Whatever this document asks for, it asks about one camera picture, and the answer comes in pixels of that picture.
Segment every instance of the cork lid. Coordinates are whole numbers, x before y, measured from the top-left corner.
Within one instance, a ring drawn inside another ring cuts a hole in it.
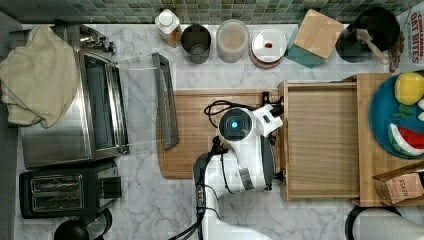
[[[315,10],[309,10],[294,44],[322,58],[328,58],[343,30],[343,24]]]

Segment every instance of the white robot body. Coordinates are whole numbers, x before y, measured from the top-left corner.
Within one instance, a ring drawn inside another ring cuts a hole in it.
[[[274,156],[266,137],[282,126],[283,122],[279,117],[273,117],[271,110],[271,105],[265,105],[255,111],[235,108],[221,118],[220,137],[232,149],[227,153],[212,156],[204,172],[204,240],[271,240],[253,229],[227,224],[218,216],[218,199],[223,195],[263,189],[272,181],[275,174]],[[194,170],[203,165],[201,158],[205,161],[206,154],[198,159]]]
[[[218,199],[229,193],[225,188],[223,173],[226,175],[228,187],[232,192],[246,191],[241,182],[240,175],[238,174],[237,157],[234,152],[229,150],[229,152],[225,154],[225,159],[223,161],[224,171],[222,170],[221,155],[213,156],[205,173],[205,186],[209,186],[210,188],[205,187],[207,209],[202,221],[203,239],[271,240],[271,238],[258,231],[234,226],[219,219],[217,215],[219,214]]]

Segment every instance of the black appliance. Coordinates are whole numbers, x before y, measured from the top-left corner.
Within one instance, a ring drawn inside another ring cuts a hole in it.
[[[19,176],[21,214],[26,219],[92,215],[121,196],[121,177],[111,159]]]
[[[365,42],[358,40],[356,29],[365,29],[380,51],[389,50],[398,40],[400,26],[396,16],[382,7],[368,8],[340,34],[336,42],[339,56],[347,62],[362,62],[372,56]]]

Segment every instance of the green mosaic tile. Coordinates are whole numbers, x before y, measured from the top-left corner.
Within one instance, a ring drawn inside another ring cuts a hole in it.
[[[290,23],[316,9],[343,23],[361,12],[382,6],[394,14],[407,11],[423,0],[66,0],[84,19],[93,22],[153,23],[161,11],[170,9],[181,23],[212,22],[236,18],[250,24]]]
[[[255,10],[253,11],[254,13],[264,13],[265,12],[265,8],[256,6]]]

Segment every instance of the wooden cutting board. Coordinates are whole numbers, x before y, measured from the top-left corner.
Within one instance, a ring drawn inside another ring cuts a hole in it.
[[[356,81],[358,85],[358,128],[359,131],[359,171],[361,207],[383,206],[377,196],[372,177],[394,169],[422,162],[422,159],[406,160],[386,151],[375,139],[369,125],[369,106],[378,88],[391,77],[388,73],[357,74],[346,81]],[[424,206],[424,196],[408,199],[395,206]]]
[[[217,89],[217,90],[177,90],[174,92],[175,107],[177,111],[179,143],[165,149],[162,141],[160,118],[157,118],[157,143],[159,166],[164,178],[190,179],[192,178],[193,164],[200,154],[209,152],[212,147],[212,139],[218,135],[203,113],[205,107],[216,100],[227,100],[251,106],[260,106],[262,92],[271,93],[271,101],[278,100],[278,91],[274,89]],[[212,120],[218,124],[223,115],[213,116]],[[280,144],[275,144],[274,154],[276,170],[280,172]]]

